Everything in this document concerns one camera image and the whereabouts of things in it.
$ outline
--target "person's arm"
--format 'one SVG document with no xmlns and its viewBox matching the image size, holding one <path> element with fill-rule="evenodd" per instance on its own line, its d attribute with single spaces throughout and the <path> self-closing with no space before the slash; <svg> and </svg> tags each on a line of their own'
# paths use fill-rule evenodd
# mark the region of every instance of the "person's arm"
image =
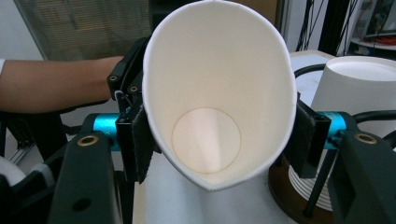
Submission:
<svg viewBox="0 0 396 224">
<path fill-rule="evenodd" d="M 0 76 L 0 111 L 43 113 L 108 100 L 106 78 L 120 60 L 6 61 Z"/>
</svg>

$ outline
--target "blue metal part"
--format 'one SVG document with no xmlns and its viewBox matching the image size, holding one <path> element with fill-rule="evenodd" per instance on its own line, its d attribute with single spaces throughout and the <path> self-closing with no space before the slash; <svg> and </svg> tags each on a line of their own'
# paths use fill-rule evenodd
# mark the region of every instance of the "blue metal part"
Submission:
<svg viewBox="0 0 396 224">
<path fill-rule="evenodd" d="M 112 151 L 120 151 L 116 128 L 116 120 L 119 116 L 120 114 L 118 113 L 100 114 L 96 117 L 95 123 L 93 124 L 94 131 L 100 131 L 111 138 L 113 142 Z"/>
<path fill-rule="evenodd" d="M 326 149 L 338 149 L 338 143 L 342 140 L 342 133 L 347 129 L 347 124 L 344 118 L 338 112 L 332 111 L 320 111 L 318 114 L 326 116 L 332 120 L 329 132 L 327 134 L 327 140 L 324 145 Z"/>
</svg>

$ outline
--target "white table surface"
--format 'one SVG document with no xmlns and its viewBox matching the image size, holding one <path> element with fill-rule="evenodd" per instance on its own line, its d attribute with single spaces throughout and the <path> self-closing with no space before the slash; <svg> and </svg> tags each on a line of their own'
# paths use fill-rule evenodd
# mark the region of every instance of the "white table surface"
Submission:
<svg viewBox="0 0 396 224">
<path fill-rule="evenodd" d="M 291 54 L 293 71 L 326 63 L 318 51 Z M 301 99 L 311 105 L 321 71 L 297 78 Z M 154 153 L 143 185 L 136 185 L 134 224 L 295 223 L 276 204 L 268 189 L 268 171 L 238 186 L 207 192 L 181 175 L 163 154 Z"/>
</svg>

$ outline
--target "forearm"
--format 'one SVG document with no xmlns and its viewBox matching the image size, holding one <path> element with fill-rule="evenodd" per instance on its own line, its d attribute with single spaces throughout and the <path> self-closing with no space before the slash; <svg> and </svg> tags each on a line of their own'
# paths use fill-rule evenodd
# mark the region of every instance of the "forearm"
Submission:
<svg viewBox="0 0 396 224">
<path fill-rule="evenodd" d="M 6 61 L 0 76 L 0 110 L 42 113 L 107 100 L 106 77 L 120 59 Z"/>
</svg>

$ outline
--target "wall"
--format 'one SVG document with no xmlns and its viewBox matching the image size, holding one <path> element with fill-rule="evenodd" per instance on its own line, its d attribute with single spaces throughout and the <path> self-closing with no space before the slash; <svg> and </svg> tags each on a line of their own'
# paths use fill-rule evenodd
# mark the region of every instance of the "wall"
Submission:
<svg viewBox="0 0 396 224">
<path fill-rule="evenodd" d="M 43 59 L 12 0 L 0 0 L 0 58 Z"/>
</svg>

